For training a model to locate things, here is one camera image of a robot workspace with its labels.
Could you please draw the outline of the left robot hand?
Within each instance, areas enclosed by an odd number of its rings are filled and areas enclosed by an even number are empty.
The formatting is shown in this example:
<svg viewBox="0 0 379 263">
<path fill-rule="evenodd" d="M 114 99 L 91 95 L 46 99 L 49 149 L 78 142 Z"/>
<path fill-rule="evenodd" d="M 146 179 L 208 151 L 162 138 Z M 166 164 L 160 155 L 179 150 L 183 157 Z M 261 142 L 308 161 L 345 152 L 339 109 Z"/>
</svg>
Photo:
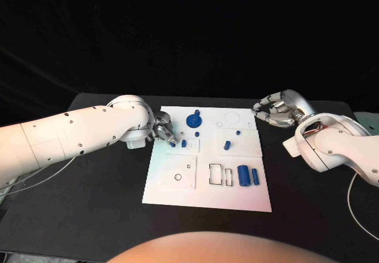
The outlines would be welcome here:
<svg viewBox="0 0 379 263">
<path fill-rule="evenodd" d="M 164 140 L 167 144 L 179 142 L 173 132 L 170 115 L 163 111 L 153 114 L 153 128 L 146 139 L 147 141 Z"/>
</svg>

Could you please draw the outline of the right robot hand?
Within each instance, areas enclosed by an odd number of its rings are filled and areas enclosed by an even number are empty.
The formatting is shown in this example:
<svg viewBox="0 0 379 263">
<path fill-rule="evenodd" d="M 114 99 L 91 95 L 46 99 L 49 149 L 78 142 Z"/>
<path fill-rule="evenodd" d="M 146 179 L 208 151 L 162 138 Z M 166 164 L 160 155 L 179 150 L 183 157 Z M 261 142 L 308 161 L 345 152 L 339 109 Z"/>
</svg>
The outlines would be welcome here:
<svg viewBox="0 0 379 263">
<path fill-rule="evenodd" d="M 288 128 L 316 115 L 316 109 L 298 92 L 287 89 L 265 96 L 252 106 L 257 119 L 270 125 Z"/>
</svg>

